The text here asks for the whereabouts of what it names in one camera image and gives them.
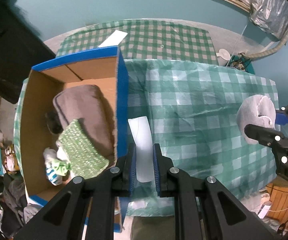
blue and white striped fabric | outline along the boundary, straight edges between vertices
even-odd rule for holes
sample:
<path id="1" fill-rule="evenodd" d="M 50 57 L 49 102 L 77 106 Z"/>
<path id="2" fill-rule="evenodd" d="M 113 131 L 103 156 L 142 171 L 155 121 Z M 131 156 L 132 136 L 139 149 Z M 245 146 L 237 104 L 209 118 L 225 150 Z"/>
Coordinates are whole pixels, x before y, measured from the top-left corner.
<path id="1" fill-rule="evenodd" d="M 62 183 L 62 176 L 55 173 L 54 169 L 51 166 L 51 163 L 46 164 L 46 176 L 48 180 L 55 186 Z"/>

checkered tablecloth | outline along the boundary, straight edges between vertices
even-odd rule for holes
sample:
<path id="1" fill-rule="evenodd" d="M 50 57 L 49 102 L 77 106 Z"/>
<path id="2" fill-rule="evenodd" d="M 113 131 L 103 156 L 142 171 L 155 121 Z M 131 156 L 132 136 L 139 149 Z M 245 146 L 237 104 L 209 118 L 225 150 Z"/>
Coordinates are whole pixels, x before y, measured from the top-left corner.
<path id="1" fill-rule="evenodd" d="M 238 199 L 273 180 L 271 149 L 249 145 L 236 114 L 243 100 L 267 95 L 278 108 L 275 82 L 236 69 L 170 60 L 126 60 L 128 117 L 146 115 L 153 143 L 191 176 L 215 176 Z M 173 200 L 157 197 L 154 182 L 135 187 L 128 215 L 174 214 Z"/>
<path id="2" fill-rule="evenodd" d="M 124 59 L 174 59 L 218 65 L 208 31 L 157 20 L 92 25 L 65 38 L 57 56 L 96 48 L 115 30 L 128 33 L 120 43 Z"/>

metal bolt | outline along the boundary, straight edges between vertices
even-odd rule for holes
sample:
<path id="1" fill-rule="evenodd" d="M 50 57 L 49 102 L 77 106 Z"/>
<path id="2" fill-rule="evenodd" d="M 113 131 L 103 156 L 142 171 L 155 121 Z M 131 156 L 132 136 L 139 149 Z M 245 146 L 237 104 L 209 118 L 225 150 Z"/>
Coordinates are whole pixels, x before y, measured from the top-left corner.
<path id="1" fill-rule="evenodd" d="M 283 156 L 282 159 L 281 159 L 282 163 L 286 163 L 287 162 L 287 157 L 286 156 Z"/>
<path id="2" fill-rule="evenodd" d="M 209 176 L 209 177 L 207 177 L 206 180 L 207 180 L 209 183 L 215 183 L 215 182 L 216 182 L 216 178 L 213 177 L 213 176 Z"/>
<path id="3" fill-rule="evenodd" d="M 112 168 L 110 168 L 110 172 L 111 173 L 118 173 L 120 171 L 120 168 L 119 167 L 112 167 Z"/>
<path id="4" fill-rule="evenodd" d="M 180 169 L 179 169 L 179 168 L 176 168 L 176 167 L 171 167 L 171 168 L 170 168 L 170 173 L 176 174 L 176 173 L 179 173 L 179 172 L 180 172 Z"/>
<path id="5" fill-rule="evenodd" d="M 77 177 L 74 177 L 74 178 L 73 178 L 73 183 L 75 183 L 75 184 L 79 184 L 79 183 L 82 182 L 82 180 L 83 180 L 82 177 L 77 176 Z"/>

brown pouch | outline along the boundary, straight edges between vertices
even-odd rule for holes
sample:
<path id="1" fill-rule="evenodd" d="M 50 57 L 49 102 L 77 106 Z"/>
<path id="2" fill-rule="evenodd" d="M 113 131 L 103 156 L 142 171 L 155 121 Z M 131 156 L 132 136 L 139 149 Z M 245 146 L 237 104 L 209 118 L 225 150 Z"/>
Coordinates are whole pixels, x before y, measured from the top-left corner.
<path id="1" fill-rule="evenodd" d="M 53 99 L 60 122 L 65 128 L 78 119 L 98 153 L 109 160 L 109 166 L 115 161 L 112 131 L 102 104 L 102 93 L 95 85 L 81 85 L 63 90 Z"/>

green sparkly fabric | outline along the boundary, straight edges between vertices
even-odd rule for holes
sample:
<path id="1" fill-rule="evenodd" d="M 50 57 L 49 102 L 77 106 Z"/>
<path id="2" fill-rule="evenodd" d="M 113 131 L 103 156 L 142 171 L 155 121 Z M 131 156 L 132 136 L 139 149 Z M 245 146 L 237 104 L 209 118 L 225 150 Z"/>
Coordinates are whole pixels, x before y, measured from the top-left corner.
<path id="1" fill-rule="evenodd" d="M 97 150 L 84 134 L 78 122 L 73 120 L 59 136 L 64 152 L 71 162 L 71 171 L 84 179 L 96 177 L 108 166 L 109 161 L 97 153 Z"/>

